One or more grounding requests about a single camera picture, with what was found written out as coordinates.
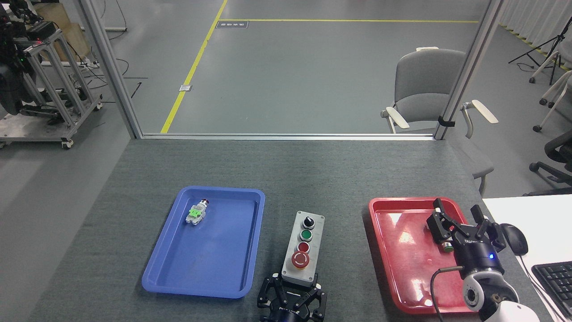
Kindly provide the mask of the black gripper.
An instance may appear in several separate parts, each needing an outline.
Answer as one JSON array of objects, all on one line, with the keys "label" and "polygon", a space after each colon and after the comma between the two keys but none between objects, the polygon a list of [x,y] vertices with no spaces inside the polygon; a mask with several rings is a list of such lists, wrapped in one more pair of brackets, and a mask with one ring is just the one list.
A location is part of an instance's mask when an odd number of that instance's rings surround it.
[{"label": "black gripper", "polygon": [[[319,283],[313,287],[316,292],[306,292],[302,295],[285,292],[282,274],[273,274],[263,280],[257,296],[257,307],[270,309],[269,322],[310,322],[313,319],[325,319],[327,294]],[[312,311],[309,304],[315,301],[317,307]]]},{"label": "black gripper", "polygon": [[463,267],[459,273],[462,279],[476,271],[487,269],[504,274],[505,270],[496,251],[502,251],[507,245],[499,224],[491,222],[478,204],[472,206],[471,213],[476,222],[474,237],[483,242],[463,243],[463,221],[452,216],[446,210],[442,199],[436,198],[433,201],[433,212],[426,220],[434,242],[441,244],[450,240],[455,244],[455,261],[457,266]]}]

